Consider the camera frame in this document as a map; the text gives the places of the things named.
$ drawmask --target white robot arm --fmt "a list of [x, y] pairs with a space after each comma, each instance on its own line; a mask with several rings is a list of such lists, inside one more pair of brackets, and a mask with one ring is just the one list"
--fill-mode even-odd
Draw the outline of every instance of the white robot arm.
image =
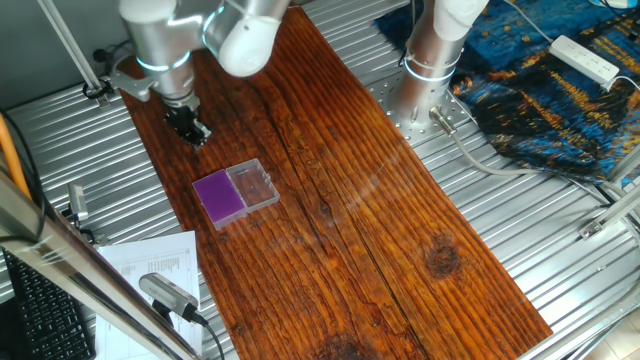
[[237, 77], [251, 76], [269, 61], [288, 0], [212, 1], [207, 9], [178, 0], [120, 0], [119, 11], [145, 78], [134, 80], [117, 70], [114, 85], [147, 101], [150, 89], [169, 108], [165, 120], [194, 148], [211, 132], [199, 120], [200, 101], [193, 91], [191, 51], [207, 48], [222, 68]]
[[[444, 102], [466, 35], [488, 0], [424, 2], [407, 46], [404, 79], [391, 98], [394, 114], [412, 122], [430, 121], [430, 110]], [[289, 0], [222, 0], [197, 10], [178, 0], [120, 0], [146, 77], [134, 80], [114, 67], [112, 81], [142, 101], [150, 89], [158, 92], [169, 108], [167, 122], [197, 149], [211, 132], [198, 119], [191, 51], [206, 47], [229, 74], [253, 75], [268, 62], [288, 5]]]

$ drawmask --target wooden board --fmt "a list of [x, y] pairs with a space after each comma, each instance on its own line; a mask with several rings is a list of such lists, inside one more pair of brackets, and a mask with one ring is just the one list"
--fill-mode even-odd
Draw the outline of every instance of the wooden board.
[[[301, 9], [250, 79], [193, 61], [199, 152], [125, 101], [241, 359], [513, 359], [551, 334]], [[280, 202], [217, 232], [192, 183], [252, 158]]]

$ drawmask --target keyboard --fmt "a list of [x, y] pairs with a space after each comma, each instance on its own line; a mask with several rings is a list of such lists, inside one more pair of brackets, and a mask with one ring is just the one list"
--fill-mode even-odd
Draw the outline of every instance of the keyboard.
[[78, 302], [11, 253], [3, 254], [31, 359], [94, 359]]

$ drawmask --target plastic container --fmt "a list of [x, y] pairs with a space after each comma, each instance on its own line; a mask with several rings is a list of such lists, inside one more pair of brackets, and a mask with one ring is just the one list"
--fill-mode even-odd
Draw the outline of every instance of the plastic container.
[[216, 230], [280, 200], [258, 159], [217, 171], [193, 183]]

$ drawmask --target blue cloth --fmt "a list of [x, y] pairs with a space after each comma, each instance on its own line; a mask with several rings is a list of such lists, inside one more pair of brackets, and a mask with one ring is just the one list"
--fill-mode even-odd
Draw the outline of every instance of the blue cloth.
[[[640, 77], [640, 46], [627, 38], [635, 10], [616, 19], [609, 9], [584, 0], [516, 5], [552, 39], [565, 35], [619, 67], [619, 75]], [[410, 11], [405, 7], [376, 20], [399, 49], [410, 35]], [[640, 142], [640, 95], [622, 81], [604, 92], [548, 47], [514, 8], [491, 0], [469, 32], [452, 84], [501, 155], [524, 167], [602, 182]]]

